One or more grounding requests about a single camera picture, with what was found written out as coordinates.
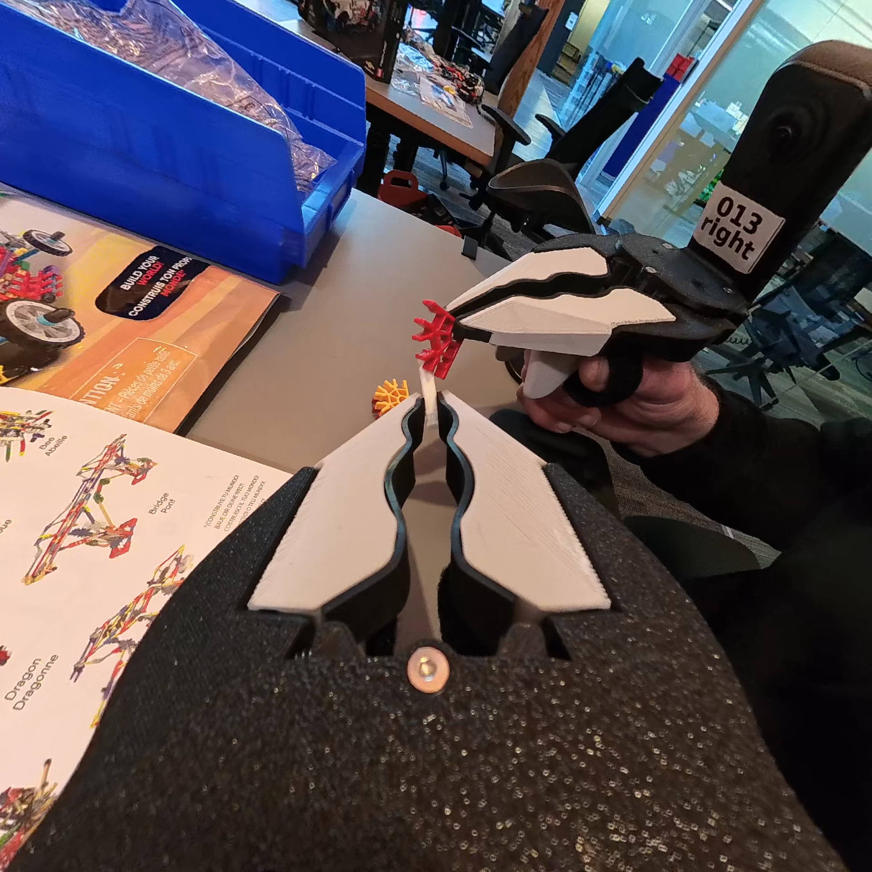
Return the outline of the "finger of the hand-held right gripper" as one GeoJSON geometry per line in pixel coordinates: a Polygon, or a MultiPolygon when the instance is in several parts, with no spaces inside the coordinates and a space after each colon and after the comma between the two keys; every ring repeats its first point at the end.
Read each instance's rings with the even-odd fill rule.
{"type": "Polygon", "coordinates": [[[489,335],[488,342],[531,351],[594,356],[619,328],[671,323],[666,306],[636,289],[617,287],[600,297],[568,293],[551,298],[511,296],[455,321],[455,332],[489,335]]]}
{"type": "Polygon", "coordinates": [[[551,325],[560,318],[611,321],[608,263],[591,247],[522,256],[446,307],[465,325],[551,325]]]}

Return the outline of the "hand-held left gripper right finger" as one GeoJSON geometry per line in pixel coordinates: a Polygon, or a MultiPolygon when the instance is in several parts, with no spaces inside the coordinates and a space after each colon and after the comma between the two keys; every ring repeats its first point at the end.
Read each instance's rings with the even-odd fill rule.
{"type": "Polygon", "coordinates": [[[610,609],[545,461],[450,391],[440,392],[440,435],[457,501],[448,591],[462,621],[610,609]]]}

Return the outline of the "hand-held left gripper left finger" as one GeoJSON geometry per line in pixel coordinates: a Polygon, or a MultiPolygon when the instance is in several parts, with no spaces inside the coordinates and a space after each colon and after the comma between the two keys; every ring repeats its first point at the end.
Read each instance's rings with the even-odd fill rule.
{"type": "Polygon", "coordinates": [[[426,404],[413,394],[315,467],[248,601],[311,622],[393,622],[410,590],[403,507],[426,404]]]}

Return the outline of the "red toy connector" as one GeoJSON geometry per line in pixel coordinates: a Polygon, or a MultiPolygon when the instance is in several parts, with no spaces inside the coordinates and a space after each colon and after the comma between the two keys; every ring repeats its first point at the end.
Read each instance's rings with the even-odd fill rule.
{"type": "Polygon", "coordinates": [[[415,357],[425,372],[444,380],[460,352],[462,340],[453,335],[455,317],[450,312],[433,300],[423,300],[423,305],[431,313],[431,320],[415,319],[420,331],[412,339],[426,345],[415,357]]]}

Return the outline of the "yellow toy connector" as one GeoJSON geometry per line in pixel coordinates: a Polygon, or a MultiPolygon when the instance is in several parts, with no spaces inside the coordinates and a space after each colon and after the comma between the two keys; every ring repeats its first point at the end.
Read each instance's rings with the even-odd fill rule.
{"type": "Polygon", "coordinates": [[[400,406],[410,397],[408,383],[405,379],[386,379],[376,386],[372,395],[372,414],[380,418],[392,409],[400,406]]]}

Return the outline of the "person's right forearm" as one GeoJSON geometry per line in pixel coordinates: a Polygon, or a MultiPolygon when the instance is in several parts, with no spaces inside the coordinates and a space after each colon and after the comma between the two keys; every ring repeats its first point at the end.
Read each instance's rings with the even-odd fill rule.
{"type": "Polygon", "coordinates": [[[714,386],[718,417],[703,439],[643,457],[616,452],[701,514],[783,552],[845,552],[870,561],[871,423],[772,417],[714,386]]]}

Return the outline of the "person's right hand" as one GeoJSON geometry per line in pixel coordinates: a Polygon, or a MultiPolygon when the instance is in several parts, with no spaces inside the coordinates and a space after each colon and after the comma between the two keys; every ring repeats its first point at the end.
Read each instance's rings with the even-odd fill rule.
{"type": "Polygon", "coordinates": [[[656,357],[645,359],[638,389],[615,406],[580,406],[562,388],[531,399],[520,386],[517,398],[530,419],[546,430],[583,432],[645,458],[678,452],[703,440],[719,413],[716,393],[691,363],[656,357]]]}

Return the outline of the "dark blue office chair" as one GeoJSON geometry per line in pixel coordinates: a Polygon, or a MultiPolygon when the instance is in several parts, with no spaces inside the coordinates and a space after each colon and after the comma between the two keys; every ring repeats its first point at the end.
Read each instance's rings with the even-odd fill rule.
{"type": "Polygon", "coordinates": [[[810,423],[870,417],[870,254],[817,223],[697,365],[757,408],[810,423]]]}

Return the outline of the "glass door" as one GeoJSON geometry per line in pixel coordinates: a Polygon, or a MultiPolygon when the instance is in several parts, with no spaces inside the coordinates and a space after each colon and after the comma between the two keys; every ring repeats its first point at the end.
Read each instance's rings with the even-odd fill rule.
{"type": "Polygon", "coordinates": [[[609,231],[684,244],[771,75],[827,40],[870,47],[869,1],[736,2],[600,203],[609,231]]]}

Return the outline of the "wooden pillar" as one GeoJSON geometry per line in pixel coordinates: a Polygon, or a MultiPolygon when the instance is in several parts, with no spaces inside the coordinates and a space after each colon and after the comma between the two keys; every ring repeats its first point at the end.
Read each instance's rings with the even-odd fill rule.
{"type": "Polygon", "coordinates": [[[497,103],[498,108],[509,116],[514,116],[518,111],[565,4],[564,1],[536,1],[536,3],[548,11],[547,15],[538,32],[529,40],[512,70],[509,71],[497,103]]]}

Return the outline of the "orange printed toy packaging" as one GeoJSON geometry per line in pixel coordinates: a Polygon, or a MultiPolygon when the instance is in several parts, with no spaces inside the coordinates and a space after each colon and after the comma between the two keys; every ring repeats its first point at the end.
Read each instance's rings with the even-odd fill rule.
{"type": "Polygon", "coordinates": [[[175,430],[278,300],[265,285],[2,184],[2,388],[175,430]]]}

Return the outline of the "white printed instruction leaflet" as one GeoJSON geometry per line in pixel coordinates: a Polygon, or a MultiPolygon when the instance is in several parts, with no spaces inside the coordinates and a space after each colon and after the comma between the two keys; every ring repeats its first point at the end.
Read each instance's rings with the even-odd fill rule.
{"type": "Polygon", "coordinates": [[[159,612],[290,475],[70,399],[1,399],[6,870],[159,612]]]}

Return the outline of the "person's black clothed torso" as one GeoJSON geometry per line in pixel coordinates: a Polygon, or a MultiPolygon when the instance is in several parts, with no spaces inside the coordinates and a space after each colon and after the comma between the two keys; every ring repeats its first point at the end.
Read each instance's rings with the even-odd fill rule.
{"type": "Polygon", "coordinates": [[[871,868],[870,538],[683,581],[786,781],[850,870],[871,868]]]}

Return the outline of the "clear plastic bag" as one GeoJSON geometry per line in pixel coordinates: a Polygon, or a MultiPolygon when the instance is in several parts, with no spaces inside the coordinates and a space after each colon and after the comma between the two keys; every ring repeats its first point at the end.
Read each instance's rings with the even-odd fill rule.
{"type": "Polygon", "coordinates": [[[335,165],[335,159],[308,143],[279,103],[173,2],[130,1],[117,11],[84,1],[6,5],[282,134],[303,197],[335,165]]]}

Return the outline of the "blue plastic storage bin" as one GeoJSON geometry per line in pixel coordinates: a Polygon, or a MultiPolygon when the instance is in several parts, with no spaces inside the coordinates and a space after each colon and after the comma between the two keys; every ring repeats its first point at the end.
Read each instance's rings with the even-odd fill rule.
{"type": "Polygon", "coordinates": [[[2,182],[282,283],[362,172],[366,78],[238,2],[179,2],[334,160],[307,196],[283,137],[2,4],[2,182]]]}

